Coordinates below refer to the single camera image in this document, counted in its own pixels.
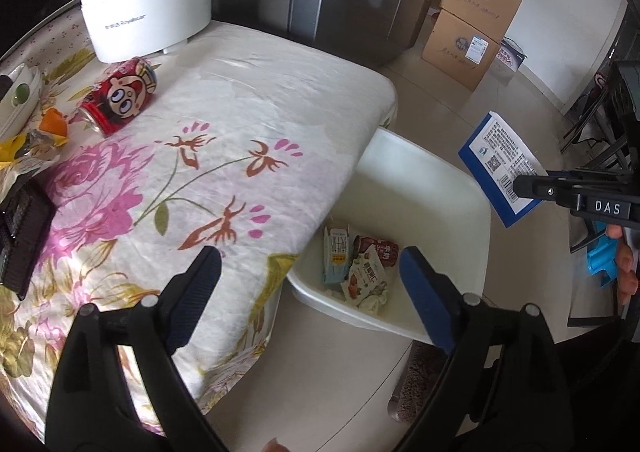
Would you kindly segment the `person left hand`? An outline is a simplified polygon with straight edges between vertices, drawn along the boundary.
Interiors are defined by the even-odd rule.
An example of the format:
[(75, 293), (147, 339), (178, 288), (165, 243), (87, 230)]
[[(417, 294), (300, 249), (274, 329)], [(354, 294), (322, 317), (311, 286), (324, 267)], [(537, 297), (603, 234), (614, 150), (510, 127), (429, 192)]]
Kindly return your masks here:
[(273, 438), (264, 445), (262, 452), (290, 452), (290, 450), (276, 438)]

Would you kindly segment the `person right hand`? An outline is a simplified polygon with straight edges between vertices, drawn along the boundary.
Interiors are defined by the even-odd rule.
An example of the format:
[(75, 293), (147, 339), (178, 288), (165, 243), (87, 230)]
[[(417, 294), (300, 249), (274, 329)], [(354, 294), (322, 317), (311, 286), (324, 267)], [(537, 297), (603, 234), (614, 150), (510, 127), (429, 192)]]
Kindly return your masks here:
[(617, 266), (617, 299), (625, 306), (637, 294), (639, 281), (636, 276), (637, 258), (626, 243), (624, 229), (617, 225), (607, 225), (605, 233), (617, 241), (615, 262)]

